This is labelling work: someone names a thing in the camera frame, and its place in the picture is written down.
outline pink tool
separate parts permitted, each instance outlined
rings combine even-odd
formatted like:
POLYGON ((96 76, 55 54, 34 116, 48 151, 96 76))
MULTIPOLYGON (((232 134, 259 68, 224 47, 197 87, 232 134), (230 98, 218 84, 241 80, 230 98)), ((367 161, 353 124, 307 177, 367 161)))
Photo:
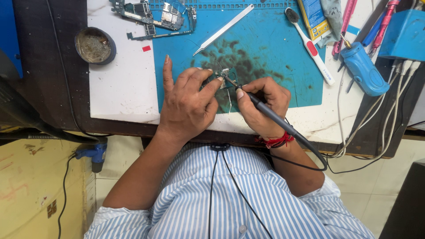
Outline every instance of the pink tool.
POLYGON ((391 16, 393 15, 394 9, 399 4, 399 0, 392 0, 389 1, 387 6, 387 12, 384 15, 384 18, 382 19, 381 26, 379 27, 378 34, 376 35, 375 41, 373 42, 372 50, 369 53, 369 57, 372 58, 378 47, 381 45, 382 39, 384 38, 385 30, 387 29, 388 24, 390 23, 391 16))
MULTIPOLYGON (((351 15, 354 12, 354 9, 356 8, 357 0, 348 0, 347 6, 344 10, 343 15, 343 26, 341 28, 341 34, 345 36, 345 33, 347 32, 348 23, 350 22, 351 15)), ((334 49, 332 50, 332 56, 334 56, 335 60, 338 60, 339 53, 341 51, 341 46, 343 44, 343 39, 340 38, 339 42, 334 43, 334 49)))

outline white toothbrush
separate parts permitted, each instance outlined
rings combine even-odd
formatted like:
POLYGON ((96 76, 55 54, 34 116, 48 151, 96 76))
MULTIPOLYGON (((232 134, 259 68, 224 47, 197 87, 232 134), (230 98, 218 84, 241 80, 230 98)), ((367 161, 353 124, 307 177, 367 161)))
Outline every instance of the white toothbrush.
POLYGON ((300 34, 301 38, 303 39, 304 46, 306 47, 307 51, 309 52, 310 56, 313 58, 314 62, 316 63, 317 67, 319 68, 320 72, 323 75, 323 78, 325 79, 325 82, 328 83, 328 85, 334 85, 335 80, 332 77, 331 73, 329 72, 328 68, 325 66, 325 63, 323 63, 322 59, 319 56, 319 53, 317 52, 317 49, 313 42, 303 33, 300 26, 298 26, 298 19, 300 18, 298 14, 292 10, 291 8, 285 9, 285 14, 288 17, 289 21, 294 24, 295 28, 298 30, 298 33, 300 34))

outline blue pen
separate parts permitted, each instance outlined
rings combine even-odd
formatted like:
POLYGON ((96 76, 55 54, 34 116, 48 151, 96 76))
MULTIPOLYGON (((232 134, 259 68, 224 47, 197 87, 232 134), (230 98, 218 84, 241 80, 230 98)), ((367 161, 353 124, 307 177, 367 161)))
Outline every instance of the blue pen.
POLYGON ((384 18, 384 15, 385 14, 382 14, 381 17, 379 17, 378 21, 376 21, 375 25, 373 25, 372 29, 363 40, 362 42, 363 47, 367 47, 375 39, 375 36, 379 31, 379 26, 381 26, 381 22, 382 22, 382 19, 384 18))

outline fingernail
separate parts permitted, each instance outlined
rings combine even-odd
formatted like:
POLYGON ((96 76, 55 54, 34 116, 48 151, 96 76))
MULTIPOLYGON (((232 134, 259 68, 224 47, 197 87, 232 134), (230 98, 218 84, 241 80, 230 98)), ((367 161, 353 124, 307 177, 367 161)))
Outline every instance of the fingernail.
POLYGON ((242 96, 244 96, 244 91, 242 89, 237 89, 236 90, 236 98, 240 99, 242 96))

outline yellow wall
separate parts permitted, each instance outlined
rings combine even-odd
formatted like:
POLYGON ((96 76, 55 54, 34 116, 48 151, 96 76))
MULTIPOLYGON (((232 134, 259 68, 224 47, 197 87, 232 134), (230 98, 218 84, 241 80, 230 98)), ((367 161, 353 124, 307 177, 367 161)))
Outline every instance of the yellow wall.
MULTIPOLYGON (((66 162, 77 146, 64 140, 39 139, 21 139, 0 146, 1 239, 57 238, 66 162), (47 206, 55 199, 57 211, 48 219, 47 206)), ((74 158, 69 164, 62 239, 79 239, 86 231, 83 159, 74 158)))

